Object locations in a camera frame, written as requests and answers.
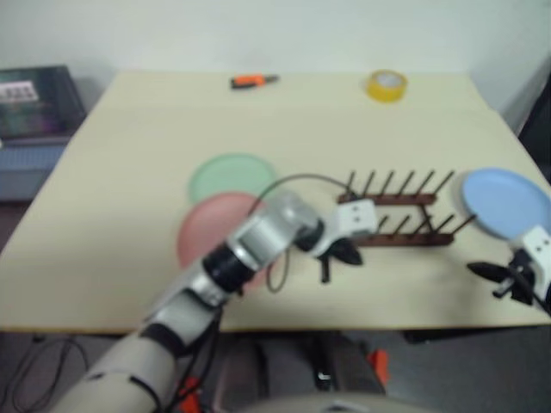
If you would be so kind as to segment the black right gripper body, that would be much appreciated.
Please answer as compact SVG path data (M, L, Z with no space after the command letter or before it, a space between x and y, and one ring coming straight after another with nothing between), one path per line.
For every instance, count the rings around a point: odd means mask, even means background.
M516 250L513 252L513 257L509 263L509 270L515 272L525 281L525 284L530 287L530 293L527 288L523 288L516 281L511 287L511 298L524 303L534 304L534 286L536 276L534 270L530 266L530 258L524 250Z

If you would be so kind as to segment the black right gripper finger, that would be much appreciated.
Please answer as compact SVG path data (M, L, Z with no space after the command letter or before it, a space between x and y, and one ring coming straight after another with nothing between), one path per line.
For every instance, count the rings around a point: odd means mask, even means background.
M490 262L469 262L467 268L485 280L506 280L510 277L508 268Z
M512 278L506 278L492 291L492 296L496 299L503 299L505 297L513 299L513 290L515 286L516 282Z

